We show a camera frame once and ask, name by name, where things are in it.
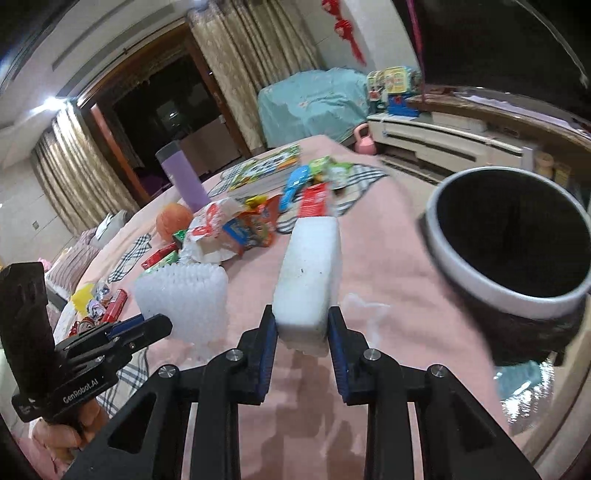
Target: orange ball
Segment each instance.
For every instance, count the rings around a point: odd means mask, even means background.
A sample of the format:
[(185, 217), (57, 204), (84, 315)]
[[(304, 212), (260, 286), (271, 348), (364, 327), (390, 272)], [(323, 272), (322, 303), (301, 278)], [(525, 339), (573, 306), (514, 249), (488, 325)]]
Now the orange ball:
[(169, 203), (156, 217), (156, 231), (167, 242), (173, 241), (173, 234), (189, 228), (193, 214), (187, 207)]

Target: book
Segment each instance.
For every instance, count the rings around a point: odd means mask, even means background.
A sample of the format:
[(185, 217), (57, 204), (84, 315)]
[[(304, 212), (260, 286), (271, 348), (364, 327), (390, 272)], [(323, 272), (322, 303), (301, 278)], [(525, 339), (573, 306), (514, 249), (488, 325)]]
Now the book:
[(228, 195), (234, 198), (252, 197), (283, 187), (299, 165), (298, 144), (266, 157), (246, 160), (230, 182)]

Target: pink bed sheet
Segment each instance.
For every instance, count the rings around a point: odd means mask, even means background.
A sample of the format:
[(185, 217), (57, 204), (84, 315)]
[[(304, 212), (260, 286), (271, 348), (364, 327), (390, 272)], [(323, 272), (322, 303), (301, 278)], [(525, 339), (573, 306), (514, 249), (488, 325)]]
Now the pink bed sheet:
[[(328, 137), (300, 141), (305, 162), (324, 155), (337, 161), (381, 166), (375, 157), (357, 155)], [(206, 182), (213, 187), (219, 178)], [(154, 234), (152, 250), (115, 288), (131, 293), (122, 318), (139, 313), (133, 282), (140, 263), (164, 243), (155, 234), (159, 209), (170, 200), (159, 198), (143, 209), (92, 262), (81, 284), (106, 277), (129, 245), (140, 235)], [(371, 332), (380, 350), (401, 365), (425, 369), (439, 363), (449, 367), (506, 428), (493, 383), (493, 365), (475, 325), (456, 303), (430, 262), (419, 237), (410, 198), (392, 177), (376, 182), (339, 218), (343, 252), (340, 301), (354, 293), (367, 302), (389, 306), (379, 325), (363, 315), (346, 317), (349, 328)], [(225, 265), (229, 277), (229, 327), (226, 348), (236, 346), (242, 332), (258, 326), (271, 303), (280, 266), (289, 242), (280, 235), (267, 249), (256, 248)], [(148, 353), (153, 372), (163, 363), (181, 362), (174, 343), (161, 340)], [(240, 406), (242, 476), (255, 479), (362, 478), (365, 454), (365, 407), (346, 407), (337, 393), (330, 357), (315, 358), (278, 345), (271, 389), (260, 407)], [(413, 420), (413, 435), (417, 438)], [(415, 454), (418, 453), (418, 442)], [(422, 466), (415, 455), (417, 478)]]

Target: curtain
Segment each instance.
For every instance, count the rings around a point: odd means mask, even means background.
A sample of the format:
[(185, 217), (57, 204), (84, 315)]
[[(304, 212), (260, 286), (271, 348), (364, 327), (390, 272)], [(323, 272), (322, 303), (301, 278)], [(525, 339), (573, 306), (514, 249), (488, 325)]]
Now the curtain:
[(70, 103), (37, 143), (32, 161), (50, 203), (74, 235), (94, 228), (108, 213), (138, 210)]
[(246, 144), (264, 143), (258, 92), (297, 72), (322, 67), (315, 46), (280, 0), (210, 0), (188, 14), (191, 30)]

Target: pillow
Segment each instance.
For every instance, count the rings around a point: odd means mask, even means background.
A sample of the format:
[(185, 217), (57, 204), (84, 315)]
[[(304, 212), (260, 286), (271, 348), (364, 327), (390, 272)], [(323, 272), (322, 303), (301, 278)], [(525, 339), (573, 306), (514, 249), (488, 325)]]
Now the pillow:
[[(109, 215), (103, 223), (107, 222), (109, 219)], [(102, 232), (101, 235), (98, 235), (101, 232), (101, 225), (97, 227), (97, 231), (95, 237), (90, 241), (90, 245), (98, 248), (99, 250), (103, 249), (103, 247), (108, 244), (111, 240), (115, 238), (117, 232), (123, 228), (123, 226), (129, 221), (129, 213), (125, 210), (121, 210), (117, 215), (112, 217), (110, 221), (107, 222), (106, 229)]]
[(82, 232), (82, 234), (80, 234), (80, 238), (78, 239), (78, 241), (80, 243), (85, 244), (85, 245), (89, 245), (90, 241), (96, 235), (96, 231), (97, 231), (97, 228), (91, 228), (90, 230), (87, 230), (86, 232)]
[(76, 291), (78, 282), (98, 255), (99, 250), (92, 245), (78, 242), (64, 255), (60, 262), (51, 269), (47, 278), (58, 287), (63, 288), (68, 298)]

